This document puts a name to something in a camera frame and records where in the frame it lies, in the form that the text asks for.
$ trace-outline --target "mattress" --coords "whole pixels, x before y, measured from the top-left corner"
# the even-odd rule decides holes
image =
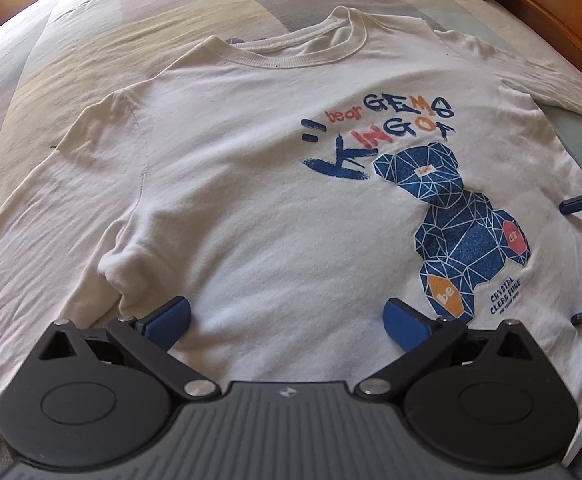
[[[0,206],[88,105],[155,76],[211,34],[229,43],[278,36],[320,22],[338,5],[423,18],[582,80],[488,0],[40,0],[0,27]],[[582,117],[543,110],[582,168]],[[566,462],[581,446],[582,428]],[[0,445],[0,470],[7,464]]]

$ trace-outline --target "bedsheet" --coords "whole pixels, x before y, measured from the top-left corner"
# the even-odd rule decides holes
[[[156,75],[210,34],[229,43],[278,36],[321,21],[337,5],[417,16],[582,79],[490,1],[40,0],[0,27],[0,206],[88,105]],[[582,168],[582,117],[544,111]],[[567,462],[581,445],[582,433]]]

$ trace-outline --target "white logo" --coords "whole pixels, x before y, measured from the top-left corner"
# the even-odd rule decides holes
[[[290,386],[287,386],[279,391],[279,394],[283,397],[286,397],[287,399],[289,397],[293,397],[296,393],[297,393],[297,390],[295,388],[290,387]]]

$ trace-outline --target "orange patch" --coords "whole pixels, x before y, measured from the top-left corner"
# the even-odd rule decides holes
[[[429,275],[427,281],[428,286],[431,288],[433,298],[437,303],[442,305],[456,318],[464,314],[460,291],[455,288],[451,280],[440,276]]]

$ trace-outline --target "shirt sleeve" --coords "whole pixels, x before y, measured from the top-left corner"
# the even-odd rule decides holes
[[[53,320],[86,328],[119,299],[98,262],[139,200],[140,136],[132,100],[111,94],[0,209],[0,394]]]
[[[436,31],[436,34],[458,56],[501,78],[510,88],[530,94],[537,103],[582,115],[581,81],[496,48],[475,36],[454,30]]]

